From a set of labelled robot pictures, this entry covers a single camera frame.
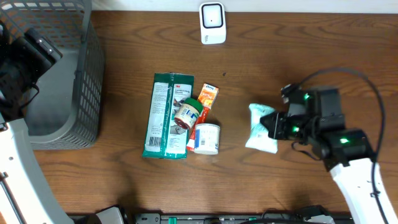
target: wire basket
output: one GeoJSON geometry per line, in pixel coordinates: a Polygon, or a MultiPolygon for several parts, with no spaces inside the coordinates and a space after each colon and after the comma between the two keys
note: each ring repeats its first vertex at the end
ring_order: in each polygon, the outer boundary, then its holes
{"type": "MultiPolygon", "coordinates": [[[[0,19],[12,40],[33,27],[63,54],[39,78],[40,94],[25,111],[34,149],[81,149],[96,140],[104,53],[90,16],[90,0],[0,3],[0,19]]],[[[32,90],[25,97],[34,94],[32,90]]]]}

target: white container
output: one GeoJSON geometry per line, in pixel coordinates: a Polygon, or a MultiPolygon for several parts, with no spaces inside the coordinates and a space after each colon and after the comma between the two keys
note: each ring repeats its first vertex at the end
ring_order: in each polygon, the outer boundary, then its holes
{"type": "Polygon", "coordinates": [[[197,124],[195,128],[194,152],[205,155],[217,155],[220,127],[215,124],[197,124]]]}

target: wooden table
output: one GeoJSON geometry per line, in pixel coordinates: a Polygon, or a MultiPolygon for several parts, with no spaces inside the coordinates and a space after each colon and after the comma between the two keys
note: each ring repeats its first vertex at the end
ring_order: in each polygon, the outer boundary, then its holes
{"type": "MultiPolygon", "coordinates": [[[[227,13],[227,40],[202,45],[196,12],[94,12],[106,53],[103,114],[95,147],[36,151],[61,206],[90,213],[120,203],[133,212],[253,213],[321,204],[348,211],[315,162],[279,142],[277,154],[245,148],[250,103],[286,109],[280,88],[321,68],[352,67],[379,87],[387,110],[380,156],[383,181],[398,212],[398,16],[227,13]],[[141,157],[155,72],[195,75],[220,88],[209,122],[221,123],[220,153],[185,160],[141,157]]],[[[307,86],[340,87],[347,127],[375,146],[379,110],[360,79],[332,74],[307,86]]]]}

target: green jar lid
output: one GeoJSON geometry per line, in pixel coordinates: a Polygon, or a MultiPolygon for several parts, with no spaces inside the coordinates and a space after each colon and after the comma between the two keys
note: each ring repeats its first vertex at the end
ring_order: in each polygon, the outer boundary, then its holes
{"type": "Polygon", "coordinates": [[[203,106],[201,103],[199,103],[197,100],[194,100],[192,98],[187,98],[184,103],[189,104],[191,106],[193,106],[196,110],[199,111],[199,114],[201,113],[201,111],[203,111],[203,106]]]}

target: green package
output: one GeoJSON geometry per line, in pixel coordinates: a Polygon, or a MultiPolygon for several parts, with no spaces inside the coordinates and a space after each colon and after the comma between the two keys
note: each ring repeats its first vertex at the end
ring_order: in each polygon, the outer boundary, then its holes
{"type": "Polygon", "coordinates": [[[143,157],[187,158],[188,130],[175,124],[174,115],[192,90],[192,75],[155,74],[143,157]]]}

